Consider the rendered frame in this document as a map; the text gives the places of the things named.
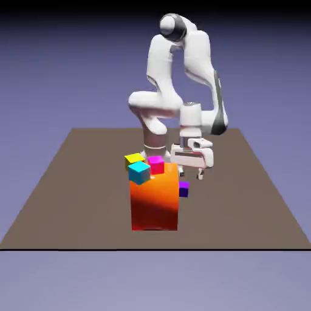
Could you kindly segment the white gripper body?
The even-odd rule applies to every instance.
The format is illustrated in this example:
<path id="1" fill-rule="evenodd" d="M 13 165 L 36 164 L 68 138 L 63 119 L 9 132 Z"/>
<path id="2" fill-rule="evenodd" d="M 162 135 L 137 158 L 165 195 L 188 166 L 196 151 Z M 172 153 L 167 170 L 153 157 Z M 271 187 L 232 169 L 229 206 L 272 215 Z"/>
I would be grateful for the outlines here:
<path id="1" fill-rule="evenodd" d="M 214 165 L 214 153 L 211 148 L 185 149 L 180 145 L 171 145 L 172 163 L 193 168 L 211 168 Z"/>

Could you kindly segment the small magenta cube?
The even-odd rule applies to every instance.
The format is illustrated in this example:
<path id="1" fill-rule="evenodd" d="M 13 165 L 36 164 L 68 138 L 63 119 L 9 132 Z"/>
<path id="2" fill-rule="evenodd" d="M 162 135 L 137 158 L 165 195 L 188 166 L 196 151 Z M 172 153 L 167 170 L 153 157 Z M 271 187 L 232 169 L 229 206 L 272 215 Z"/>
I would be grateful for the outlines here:
<path id="1" fill-rule="evenodd" d="M 148 157 L 148 165 L 151 169 L 151 175 L 163 174 L 165 172 L 165 162 L 160 155 Z"/>

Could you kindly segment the small cyan cube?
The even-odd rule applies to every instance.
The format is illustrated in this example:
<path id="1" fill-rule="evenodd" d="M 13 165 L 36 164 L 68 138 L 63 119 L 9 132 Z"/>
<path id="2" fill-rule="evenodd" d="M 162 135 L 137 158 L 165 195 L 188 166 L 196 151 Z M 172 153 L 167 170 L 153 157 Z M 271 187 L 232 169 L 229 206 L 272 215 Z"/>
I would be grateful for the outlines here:
<path id="1" fill-rule="evenodd" d="M 145 162 L 135 162 L 128 166 L 129 180 L 141 185 L 151 179 L 151 167 Z"/>

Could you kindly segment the small yellow cube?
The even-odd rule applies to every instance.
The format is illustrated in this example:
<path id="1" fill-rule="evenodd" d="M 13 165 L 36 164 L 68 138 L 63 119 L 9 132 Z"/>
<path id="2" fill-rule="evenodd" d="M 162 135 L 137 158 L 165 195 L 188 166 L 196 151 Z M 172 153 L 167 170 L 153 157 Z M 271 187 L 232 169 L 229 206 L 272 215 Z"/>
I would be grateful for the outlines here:
<path id="1" fill-rule="evenodd" d="M 145 158 L 139 153 L 128 154 L 125 156 L 125 168 L 128 169 L 128 166 L 136 162 L 144 162 Z"/>

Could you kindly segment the large orange box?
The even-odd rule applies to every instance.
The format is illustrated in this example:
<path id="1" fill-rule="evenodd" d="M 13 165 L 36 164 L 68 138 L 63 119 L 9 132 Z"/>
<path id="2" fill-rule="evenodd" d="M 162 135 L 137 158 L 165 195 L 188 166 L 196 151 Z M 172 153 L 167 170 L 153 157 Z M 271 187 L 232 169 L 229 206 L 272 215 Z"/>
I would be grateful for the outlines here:
<path id="1" fill-rule="evenodd" d="M 131 225 L 134 231 L 176 231 L 179 220 L 179 173 L 175 163 L 165 163 L 141 185 L 130 181 Z"/>

